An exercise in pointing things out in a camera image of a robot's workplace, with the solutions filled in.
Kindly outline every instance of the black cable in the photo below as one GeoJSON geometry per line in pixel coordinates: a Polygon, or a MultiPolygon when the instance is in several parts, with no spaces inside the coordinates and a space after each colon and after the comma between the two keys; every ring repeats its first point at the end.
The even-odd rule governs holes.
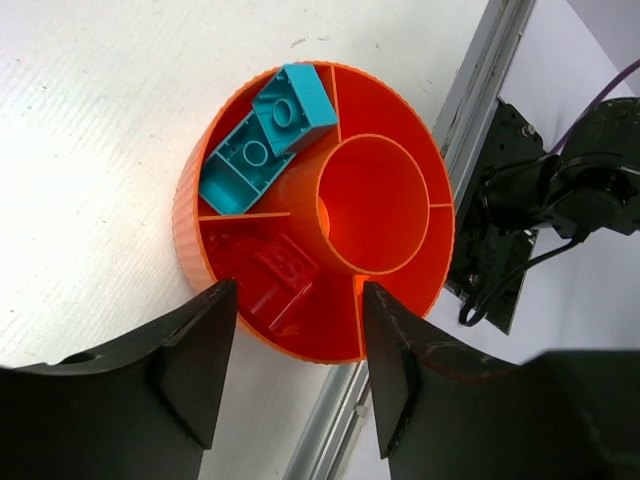
{"type": "Polygon", "coordinates": [[[530,268],[539,265],[545,260],[549,260],[550,258],[556,257],[562,253],[568,252],[572,248],[577,247],[587,239],[588,235],[589,234],[586,232],[581,232],[574,238],[572,238],[571,241],[566,245],[563,245],[562,247],[556,248],[555,250],[551,250],[550,252],[544,253],[542,255],[538,255],[537,257],[532,258],[527,262],[521,263],[509,273],[507,273],[507,275],[505,275],[505,277],[500,280],[500,282],[498,282],[495,287],[493,287],[491,292],[489,292],[484,300],[480,302],[479,305],[476,305],[478,297],[480,296],[480,291],[483,290],[482,285],[478,285],[479,288],[477,288],[475,292],[471,294],[469,298],[467,298],[467,300],[462,305],[462,308],[460,309],[460,316],[458,317],[458,322],[460,323],[460,325],[464,325],[465,327],[473,327],[474,325],[477,325],[480,320],[484,318],[495,301],[504,293],[511,282],[513,282],[516,278],[518,278],[530,268]],[[476,309],[476,312],[471,318],[468,318],[469,313],[474,308],[476,309]]]}

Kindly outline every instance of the teal lego brick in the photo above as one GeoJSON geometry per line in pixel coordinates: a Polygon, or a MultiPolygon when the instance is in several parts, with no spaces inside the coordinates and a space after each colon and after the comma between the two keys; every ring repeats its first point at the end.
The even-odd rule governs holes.
{"type": "Polygon", "coordinates": [[[313,65],[287,64],[252,101],[276,155],[300,153],[338,123],[313,65]]]}
{"type": "Polygon", "coordinates": [[[200,196],[222,215],[245,213],[294,156],[274,154],[255,113],[250,112],[205,161],[200,196]]]}

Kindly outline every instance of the scratch mark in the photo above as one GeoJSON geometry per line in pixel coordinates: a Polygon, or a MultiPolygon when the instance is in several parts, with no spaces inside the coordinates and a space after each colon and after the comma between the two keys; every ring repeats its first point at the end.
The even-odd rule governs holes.
{"type": "Polygon", "coordinates": [[[301,43],[306,42],[307,39],[306,38],[299,38],[298,40],[296,40],[295,42],[293,42],[291,45],[289,45],[289,48],[293,48],[296,45],[300,45],[301,43]]]}

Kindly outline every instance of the screw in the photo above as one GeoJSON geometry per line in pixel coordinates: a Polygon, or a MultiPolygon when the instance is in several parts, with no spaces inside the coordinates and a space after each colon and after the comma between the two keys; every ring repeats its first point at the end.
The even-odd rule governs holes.
{"type": "Polygon", "coordinates": [[[531,124],[525,125],[522,127],[522,130],[520,130],[520,133],[522,133],[523,137],[532,137],[536,134],[536,127],[531,124]]]}

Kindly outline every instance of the white table surface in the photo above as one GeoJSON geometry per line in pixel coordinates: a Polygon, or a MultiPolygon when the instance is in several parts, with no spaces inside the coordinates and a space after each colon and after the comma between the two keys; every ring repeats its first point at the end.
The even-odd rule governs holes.
{"type": "MultiPolygon", "coordinates": [[[[173,191],[247,79],[340,61],[433,125],[485,4],[0,2],[0,364],[58,362],[191,296],[173,191]]],[[[239,332],[201,477],[280,478],[327,371],[239,332]]]]}

